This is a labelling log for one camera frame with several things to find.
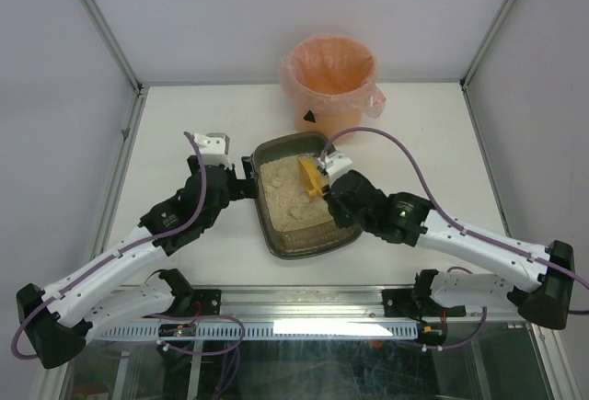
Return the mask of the yellow litter scoop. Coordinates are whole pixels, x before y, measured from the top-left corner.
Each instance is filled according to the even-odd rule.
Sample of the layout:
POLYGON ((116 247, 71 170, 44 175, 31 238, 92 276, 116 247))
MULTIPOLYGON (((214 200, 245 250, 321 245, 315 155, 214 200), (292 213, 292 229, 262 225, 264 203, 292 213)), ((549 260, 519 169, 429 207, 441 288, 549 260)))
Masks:
POLYGON ((323 195, 322 176, 315 160, 308 157, 297 159, 299 174, 306 194, 310 198, 319 198, 323 195))

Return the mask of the grey plastic litter box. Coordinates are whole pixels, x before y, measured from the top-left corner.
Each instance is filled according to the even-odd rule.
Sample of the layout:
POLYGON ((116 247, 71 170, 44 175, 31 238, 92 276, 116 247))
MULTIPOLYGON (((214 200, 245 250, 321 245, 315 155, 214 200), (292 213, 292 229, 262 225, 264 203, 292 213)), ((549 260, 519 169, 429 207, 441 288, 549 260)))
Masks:
POLYGON ((261 230, 271 253, 281 259, 302 259, 325 254, 357 239, 362 229, 357 225, 338 228, 333 218, 328 223, 291 232, 278 232, 271 224, 260 178, 263 164, 296 155, 315 159, 326 146, 328 138, 320 132, 302 132, 270 140, 253 152, 252 164, 256 179, 256 208, 261 230))

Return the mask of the orange trash bin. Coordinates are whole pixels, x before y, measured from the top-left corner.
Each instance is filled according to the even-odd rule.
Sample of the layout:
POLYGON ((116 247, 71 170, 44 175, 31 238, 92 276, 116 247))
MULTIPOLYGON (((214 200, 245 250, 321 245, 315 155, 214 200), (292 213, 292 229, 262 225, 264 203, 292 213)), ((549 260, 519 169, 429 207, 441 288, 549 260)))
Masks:
POLYGON ((372 96, 352 94, 335 96, 291 95, 294 126, 300 132, 318 131, 326 137, 361 124, 372 96))

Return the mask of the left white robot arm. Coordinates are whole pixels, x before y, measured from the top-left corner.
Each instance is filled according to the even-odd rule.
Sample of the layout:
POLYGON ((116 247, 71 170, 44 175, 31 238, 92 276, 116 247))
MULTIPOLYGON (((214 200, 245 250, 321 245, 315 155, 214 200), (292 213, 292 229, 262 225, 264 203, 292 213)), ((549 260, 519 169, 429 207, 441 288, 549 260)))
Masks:
POLYGON ((30 283, 17 292, 19 327, 11 343, 16 358, 53 369, 114 327, 142 317, 202 313, 204 304, 178 269, 159 270, 137 288, 118 289, 196 241, 230 202, 257 196, 254 180, 237 177, 233 166, 205 165, 193 155, 189 167, 184 187, 153 206, 112 249, 53 284, 30 283), (29 355, 18 349, 22 336, 33 348, 29 355))

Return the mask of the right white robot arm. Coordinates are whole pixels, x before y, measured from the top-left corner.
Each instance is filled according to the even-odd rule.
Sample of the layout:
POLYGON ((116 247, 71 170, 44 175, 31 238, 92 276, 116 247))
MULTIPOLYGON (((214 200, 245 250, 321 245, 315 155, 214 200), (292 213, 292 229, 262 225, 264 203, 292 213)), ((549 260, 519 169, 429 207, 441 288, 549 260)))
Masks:
POLYGON ((425 269, 415 279, 412 299, 440 307, 478 305, 518 313, 553 330, 567 325, 572 298, 573 249, 555 240, 527 243, 444 217, 427 199, 408 192, 387 195, 351 170, 330 181, 325 201, 339 227, 359 226, 390 244, 421 247, 482 268, 454 278, 425 269))

